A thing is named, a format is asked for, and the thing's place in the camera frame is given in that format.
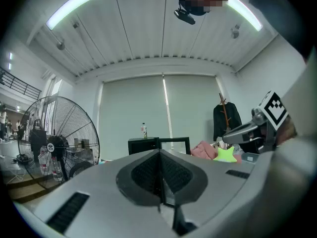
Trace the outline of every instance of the air vent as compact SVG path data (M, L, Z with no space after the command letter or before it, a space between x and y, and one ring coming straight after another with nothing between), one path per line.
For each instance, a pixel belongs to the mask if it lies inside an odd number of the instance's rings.
M240 178L243 178L243 179L248 179L249 176L250 176L250 174L248 174L248 173L240 172L240 171L236 171L236 170L228 170L226 172L226 174L234 176L234 177L240 177Z
M51 217L47 225L63 234L88 198L88 195L76 192L53 217Z

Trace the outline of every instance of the coat rack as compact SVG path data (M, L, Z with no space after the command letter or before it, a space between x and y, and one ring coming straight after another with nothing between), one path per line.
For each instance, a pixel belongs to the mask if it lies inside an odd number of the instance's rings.
M220 100L221 100L222 107L223 107L223 111L220 111L220 112L224 113L224 117L226 119L226 127L227 127L227 129L225 131L229 132L231 130L230 127L229 127L229 120L231 119L231 117L228 119L227 112L226 112L226 107L224 106L224 102L225 102L226 99L223 99L221 93L219 93L219 96L220 96Z

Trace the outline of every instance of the standing fan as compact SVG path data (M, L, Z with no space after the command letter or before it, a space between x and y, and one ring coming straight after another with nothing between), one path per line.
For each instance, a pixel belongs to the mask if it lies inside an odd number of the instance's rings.
M23 115L18 162L43 188L68 181L99 162L99 139L87 113L59 96L37 100Z

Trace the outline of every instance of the balcony railing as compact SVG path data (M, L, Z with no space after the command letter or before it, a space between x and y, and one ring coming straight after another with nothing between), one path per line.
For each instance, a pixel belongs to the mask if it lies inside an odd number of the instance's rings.
M41 90L25 83L21 79L18 79L17 77L13 76L11 73L7 72L1 67L0 67L0 74L3 74L2 79L0 78L0 82L2 83L2 85L5 85L11 88L12 90L15 90L34 100L39 99Z

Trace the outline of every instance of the green star plush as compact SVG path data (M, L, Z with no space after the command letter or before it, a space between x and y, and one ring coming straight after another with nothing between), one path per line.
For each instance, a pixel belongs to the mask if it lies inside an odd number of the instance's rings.
M214 158L214 161L222 161L222 162L237 162L237 160L233 157L233 149L234 147L230 147L228 150L223 150L220 147L218 148L218 156Z

